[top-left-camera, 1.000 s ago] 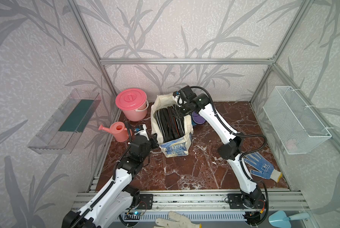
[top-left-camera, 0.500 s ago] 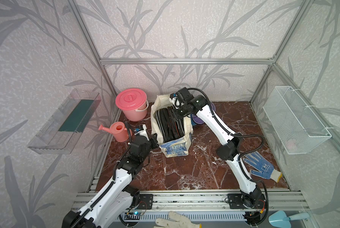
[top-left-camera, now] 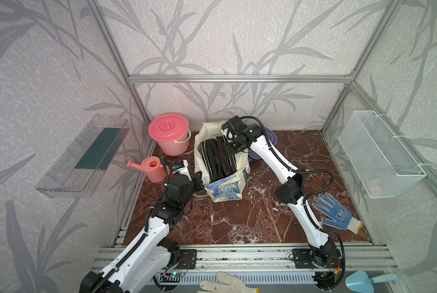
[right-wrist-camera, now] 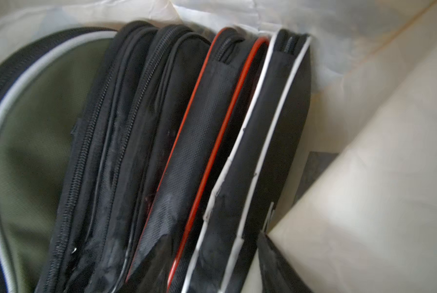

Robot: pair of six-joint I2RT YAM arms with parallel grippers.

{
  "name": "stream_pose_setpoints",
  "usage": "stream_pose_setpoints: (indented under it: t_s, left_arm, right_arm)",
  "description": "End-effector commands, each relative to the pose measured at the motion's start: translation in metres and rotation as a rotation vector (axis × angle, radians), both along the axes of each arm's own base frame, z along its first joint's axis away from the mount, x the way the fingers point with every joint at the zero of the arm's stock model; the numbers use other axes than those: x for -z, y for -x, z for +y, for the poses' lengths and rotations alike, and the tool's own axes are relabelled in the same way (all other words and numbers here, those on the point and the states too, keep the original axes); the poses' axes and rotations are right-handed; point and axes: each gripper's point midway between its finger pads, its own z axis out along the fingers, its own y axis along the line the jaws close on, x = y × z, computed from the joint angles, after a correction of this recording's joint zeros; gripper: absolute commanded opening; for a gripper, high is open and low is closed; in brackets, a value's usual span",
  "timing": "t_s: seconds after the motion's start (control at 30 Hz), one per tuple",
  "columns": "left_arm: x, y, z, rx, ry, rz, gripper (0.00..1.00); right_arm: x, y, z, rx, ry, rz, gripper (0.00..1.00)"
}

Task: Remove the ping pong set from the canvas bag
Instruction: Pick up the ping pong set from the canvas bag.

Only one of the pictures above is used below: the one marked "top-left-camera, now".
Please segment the canvas tote bag starry print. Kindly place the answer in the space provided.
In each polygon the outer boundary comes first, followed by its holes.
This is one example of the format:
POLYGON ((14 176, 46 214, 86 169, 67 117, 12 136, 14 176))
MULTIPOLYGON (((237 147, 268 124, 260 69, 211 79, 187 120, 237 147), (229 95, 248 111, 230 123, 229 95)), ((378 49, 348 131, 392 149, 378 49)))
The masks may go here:
POLYGON ((220 122, 206 122, 194 139, 195 172, 201 173, 205 191, 213 202, 242 199, 250 165, 247 153, 228 154, 220 122))

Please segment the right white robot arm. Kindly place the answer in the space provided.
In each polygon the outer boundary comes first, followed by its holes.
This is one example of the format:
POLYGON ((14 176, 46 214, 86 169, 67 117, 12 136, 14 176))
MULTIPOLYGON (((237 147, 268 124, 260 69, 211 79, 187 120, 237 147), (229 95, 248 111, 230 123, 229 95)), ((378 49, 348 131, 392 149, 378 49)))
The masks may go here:
POLYGON ((221 126, 221 132, 225 137, 225 148, 229 155, 251 150, 271 168, 281 183, 275 194, 279 201, 291 209, 303 228, 312 263, 316 267, 327 267, 338 249, 308 207, 309 198, 318 193, 305 194, 304 185, 307 175, 326 173, 330 177, 330 182, 323 190, 327 190, 334 183, 334 174, 329 170, 297 169, 271 144, 264 125, 256 117, 234 116, 221 126))

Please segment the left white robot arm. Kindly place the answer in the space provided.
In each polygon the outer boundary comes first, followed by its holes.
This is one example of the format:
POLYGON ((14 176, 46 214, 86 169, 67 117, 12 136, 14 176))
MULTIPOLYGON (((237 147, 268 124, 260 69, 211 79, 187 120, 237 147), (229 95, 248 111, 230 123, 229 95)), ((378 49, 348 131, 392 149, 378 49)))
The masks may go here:
POLYGON ((150 208, 145 226, 133 241, 99 273, 90 271, 81 293, 138 293, 161 270, 179 260, 179 244, 167 235, 184 216, 193 195, 204 190, 202 173, 177 172, 150 208))

